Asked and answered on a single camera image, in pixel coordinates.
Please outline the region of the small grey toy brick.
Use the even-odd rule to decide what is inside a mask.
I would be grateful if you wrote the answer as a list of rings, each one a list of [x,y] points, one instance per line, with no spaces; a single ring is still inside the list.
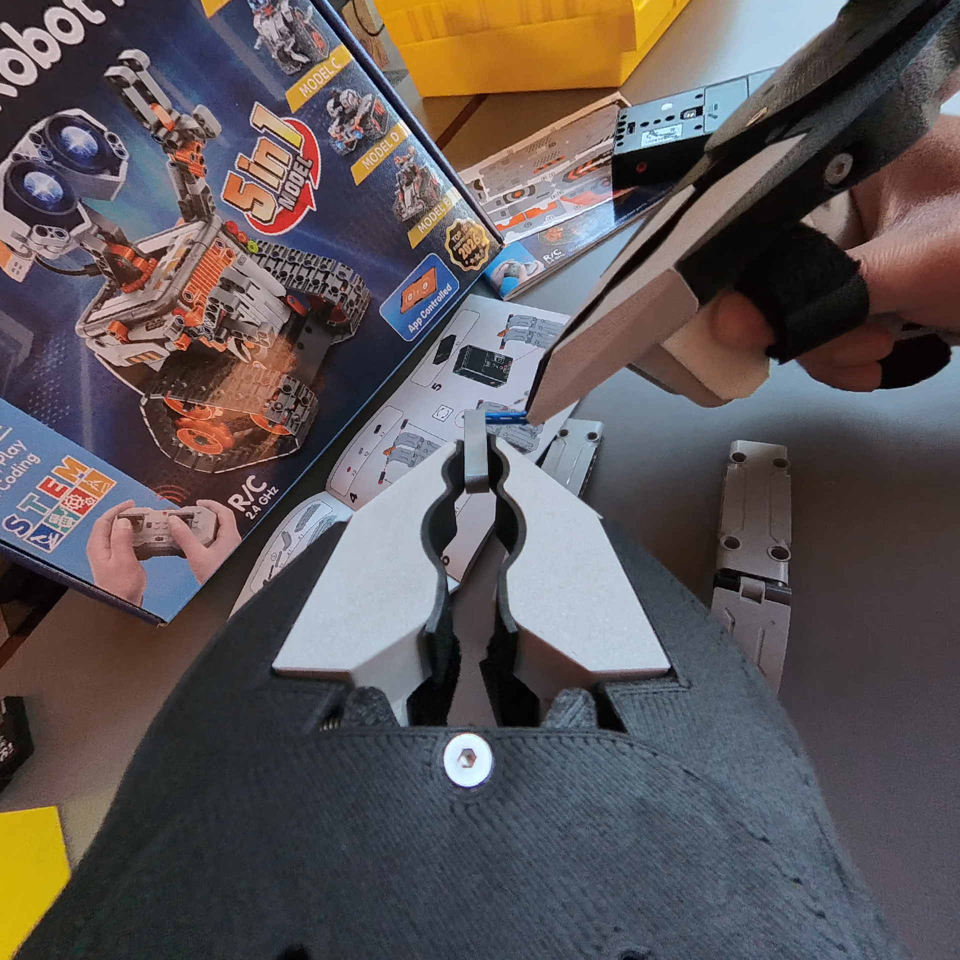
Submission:
[[[463,482],[469,495],[490,490],[489,437],[486,412],[480,409],[463,415]]]

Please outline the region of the open instruction booklet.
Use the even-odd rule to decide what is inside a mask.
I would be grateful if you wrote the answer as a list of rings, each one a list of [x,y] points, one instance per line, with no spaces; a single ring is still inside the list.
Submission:
[[[546,352],[568,317],[469,295],[386,403],[346,445],[325,491],[279,524],[246,578],[234,611],[335,522],[346,522],[443,445],[463,438],[464,414],[522,412]]]

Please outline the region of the small black box blue stripe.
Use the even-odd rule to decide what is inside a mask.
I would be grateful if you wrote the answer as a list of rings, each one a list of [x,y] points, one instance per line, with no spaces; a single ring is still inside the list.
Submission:
[[[34,752],[24,698],[1,698],[1,786],[4,791]]]

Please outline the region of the grey desk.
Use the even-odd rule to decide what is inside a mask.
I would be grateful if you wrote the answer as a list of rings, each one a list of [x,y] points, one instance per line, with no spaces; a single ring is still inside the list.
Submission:
[[[248,536],[167,627],[70,592],[2,671],[2,809],[75,857],[24,958],[958,958],[958,355],[705,409],[626,369],[586,503],[675,663],[534,726],[401,727],[271,666],[345,532],[234,617]],[[712,613],[730,446],[785,447],[774,690]]]

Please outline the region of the yellow plastic bin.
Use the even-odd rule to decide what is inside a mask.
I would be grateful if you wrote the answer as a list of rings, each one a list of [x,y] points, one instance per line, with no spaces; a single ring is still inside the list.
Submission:
[[[614,89],[686,1],[379,1],[426,97]]]
[[[1,958],[12,958],[70,877],[54,806],[1,814]]]

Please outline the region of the person's right hand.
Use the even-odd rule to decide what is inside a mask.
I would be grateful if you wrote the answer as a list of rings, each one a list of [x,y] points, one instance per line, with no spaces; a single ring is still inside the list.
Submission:
[[[853,190],[866,242],[859,262],[871,314],[898,314],[926,328],[959,329],[959,118],[941,115],[933,129],[894,162]],[[729,291],[706,309],[718,341],[739,352],[764,353],[775,341],[762,313]],[[870,392],[880,387],[880,361],[894,346],[874,321],[828,342],[798,363],[828,386]]]

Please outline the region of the blue cover booklet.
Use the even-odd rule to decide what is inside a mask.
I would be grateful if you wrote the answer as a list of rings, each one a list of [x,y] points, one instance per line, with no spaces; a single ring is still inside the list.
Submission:
[[[637,186],[568,220],[540,227],[505,246],[484,277],[502,301],[511,301],[608,236],[635,225],[672,186]]]

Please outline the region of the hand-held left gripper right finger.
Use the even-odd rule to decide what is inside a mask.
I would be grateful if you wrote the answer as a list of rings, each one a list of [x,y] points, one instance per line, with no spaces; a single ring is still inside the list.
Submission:
[[[534,726],[562,690],[666,675],[671,665],[599,515],[507,442],[488,439],[495,534],[507,550],[487,646],[501,726]]]

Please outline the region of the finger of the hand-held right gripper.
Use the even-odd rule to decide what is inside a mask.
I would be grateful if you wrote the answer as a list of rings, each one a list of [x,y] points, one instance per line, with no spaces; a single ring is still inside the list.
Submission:
[[[541,424],[626,367],[692,402],[749,397],[770,375],[760,350],[719,343],[706,306],[784,225],[805,213],[772,191],[816,155],[815,138],[785,138],[725,157],[705,152],[602,274],[549,349],[527,402]]]

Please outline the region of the printed sticker sheet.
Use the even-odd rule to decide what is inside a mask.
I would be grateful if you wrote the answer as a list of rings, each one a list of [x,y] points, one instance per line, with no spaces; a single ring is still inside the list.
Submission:
[[[629,105],[616,92],[459,172],[504,244],[619,196],[611,157],[618,114]]]

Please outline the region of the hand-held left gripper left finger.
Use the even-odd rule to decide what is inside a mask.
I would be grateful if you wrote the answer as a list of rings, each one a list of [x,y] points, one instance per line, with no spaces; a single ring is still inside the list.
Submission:
[[[401,724],[446,725],[461,654],[442,558],[461,493],[456,440],[358,510],[273,670],[377,688]]]

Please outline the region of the black electronic module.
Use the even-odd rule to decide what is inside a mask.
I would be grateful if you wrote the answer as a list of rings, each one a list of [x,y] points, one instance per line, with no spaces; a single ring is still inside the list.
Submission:
[[[770,68],[621,109],[610,162],[613,191],[681,179],[709,136],[774,73]]]

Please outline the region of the grey toy panel assembly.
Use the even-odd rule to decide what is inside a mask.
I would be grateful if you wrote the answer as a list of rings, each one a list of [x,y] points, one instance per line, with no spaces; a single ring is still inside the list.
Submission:
[[[575,497],[588,485],[604,431],[601,421],[570,417],[542,457],[541,469]]]
[[[736,440],[728,451],[711,612],[773,690],[791,613],[791,477],[784,446]]]

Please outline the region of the blue toy robot kit box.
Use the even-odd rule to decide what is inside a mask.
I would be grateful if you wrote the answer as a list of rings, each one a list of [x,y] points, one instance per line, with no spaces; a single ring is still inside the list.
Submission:
[[[1,4],[2,551],[154,622],[500,244],[327,2]]]

